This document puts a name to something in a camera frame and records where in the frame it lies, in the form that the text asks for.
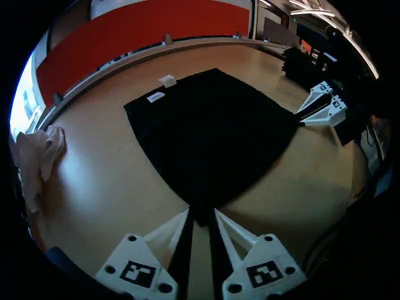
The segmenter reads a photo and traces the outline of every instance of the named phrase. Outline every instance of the white tag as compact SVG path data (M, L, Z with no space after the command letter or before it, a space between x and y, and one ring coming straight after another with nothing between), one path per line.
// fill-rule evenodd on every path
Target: white tag
M172 75L167 75L159 79L162 82L164 87L169 88L177 84L177 80Z
M152 94L151 96L148 96L147 100L149 100L150 103L153 103L164 96L165 96L165 94L163 92L158 91L158 92Z

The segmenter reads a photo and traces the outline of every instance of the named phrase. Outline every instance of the black cloth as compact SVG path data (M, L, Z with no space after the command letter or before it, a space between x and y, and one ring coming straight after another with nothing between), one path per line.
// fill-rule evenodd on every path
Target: black cloth
M165 96L150 103L155 92ZM299 126L291 112L216 68L124 108L144 153L201 226L208 209L235 199L268 171Z

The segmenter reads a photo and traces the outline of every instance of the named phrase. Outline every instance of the crumpled fabric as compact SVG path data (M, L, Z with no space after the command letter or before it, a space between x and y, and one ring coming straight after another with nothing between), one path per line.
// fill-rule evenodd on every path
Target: crumpled fabric
M43 182L50 178L53 165L65 147L64 130L58 125L32 134L20 132L16 137L16 163L21 173L22 194L31 213L39 211Z

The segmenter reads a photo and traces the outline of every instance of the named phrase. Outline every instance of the orange wall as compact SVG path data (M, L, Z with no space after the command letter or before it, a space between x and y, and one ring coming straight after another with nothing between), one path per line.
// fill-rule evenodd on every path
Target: orange wall
M197 36L248 35L249 11L213 0L147 0L103 14L60 42L37 68L46 106L97 67L129 51Z

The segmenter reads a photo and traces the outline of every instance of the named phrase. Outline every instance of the ceiling light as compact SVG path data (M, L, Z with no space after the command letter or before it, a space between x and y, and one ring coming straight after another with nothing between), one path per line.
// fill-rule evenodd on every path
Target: ceiling light
M259 0L259 1L262 2L262 3L264 3L264 4L267 5L267 6L272 6L271 3L269 3L269 2L267 2L267 1L265 1L265 0Z
M322 9L303 9L303 10L294 10L290 13L291 16L295 15L306 15L306 14L313 14L313 15L323 15L334 17L335 14L329 10L322 10Z
M305 9L305 10L311 10L312 9L312 7L310 7L308 5L305 5L304 3L301 3L301 2L296 1L296 0L289 0L289 2L293 3L294 5L297 5L297 6L301 7L302 9Z
M361 55L362 59L365 61L367 64L368 68L371 70L373 76L378 79L379 78L379 73L377 69L375 68L373 62L368 58L367 54L360 48L360 46L353 40L353 38L348 35L343 29L339 28L338 25L336 25L334 22L332 22L330 19L328 19L324 15L316 15L316 17L320 18L321 20L324 20L326 23L331 25L333 28L339 30L344 38L348 40L348 42L357 50L357 52Z

